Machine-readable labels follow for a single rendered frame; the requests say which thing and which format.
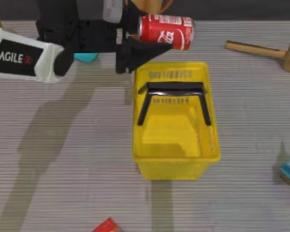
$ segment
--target table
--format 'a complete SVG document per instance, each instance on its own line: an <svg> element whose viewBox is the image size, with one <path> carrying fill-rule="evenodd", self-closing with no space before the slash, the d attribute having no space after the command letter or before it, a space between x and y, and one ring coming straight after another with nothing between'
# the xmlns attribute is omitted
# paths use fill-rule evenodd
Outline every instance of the table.
<svg viewBox="0 0 290 232"><path fill-rule="evenodd" d="M32 21L3 22L35 38ZM290 21L197 22L193 47L155 61L206 61L222 160L198 181L144 180L131 159L132 82L115 55L75 62L56 85L0 79L0 232L290 232L290 73L226 40L285 49Z"/></svg>

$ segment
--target teal object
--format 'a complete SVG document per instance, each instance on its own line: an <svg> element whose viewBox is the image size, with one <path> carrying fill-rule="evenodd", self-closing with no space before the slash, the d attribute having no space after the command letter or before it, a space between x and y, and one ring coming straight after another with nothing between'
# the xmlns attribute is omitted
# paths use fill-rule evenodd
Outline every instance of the teal object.
<svg viewBox="0 0 290 232"><path fill-rule="evenodd" d="M75 53L74 58L82 62L93 62L98 53Z"/></svg>

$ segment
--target wooden hammer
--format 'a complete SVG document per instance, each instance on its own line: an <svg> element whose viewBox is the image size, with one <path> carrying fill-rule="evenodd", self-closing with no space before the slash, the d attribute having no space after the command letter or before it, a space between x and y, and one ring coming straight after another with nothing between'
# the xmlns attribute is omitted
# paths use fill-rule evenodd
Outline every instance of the wooden hammer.
<svg viewBox="0 0 290 232"><path fill-rule="evenodd" d="M238 52L246 52L256 55L262 55L272 58L284 59L283 69L290 72L290 46L288 51L281 51L278 49L271 49L266 47L260 47L256 45L239 43L234 41L227 41L225 47L230 50Z"/></svg>

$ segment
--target yellow plastic crate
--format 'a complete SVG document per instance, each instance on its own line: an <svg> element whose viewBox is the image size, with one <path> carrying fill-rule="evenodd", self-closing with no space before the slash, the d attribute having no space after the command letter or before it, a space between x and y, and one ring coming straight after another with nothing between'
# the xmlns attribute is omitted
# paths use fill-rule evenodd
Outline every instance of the yellow plastic crate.
<svg viewBox="0 0 290 232"><path fill-rule="evenodd" d="M133 159L149 180L198 179L220 160L206 63L148 63L135 72Z"/></svg>

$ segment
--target black handle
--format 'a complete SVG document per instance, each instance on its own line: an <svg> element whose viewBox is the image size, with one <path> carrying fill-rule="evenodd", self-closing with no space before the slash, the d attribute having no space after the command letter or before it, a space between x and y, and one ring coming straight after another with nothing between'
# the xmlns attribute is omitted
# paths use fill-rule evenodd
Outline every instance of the black handle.
<svg viewBox="0 0 290 232"><path fill-rule="evenodd" d="M211 125L209 111L206 104L205 92L202 82L147 82L142 86L138 94L142 94L147 90L145 100L138 118L137 125L142 126L154 95L159 96L193 96L200 98L203 117L206 125Z"/></svg>

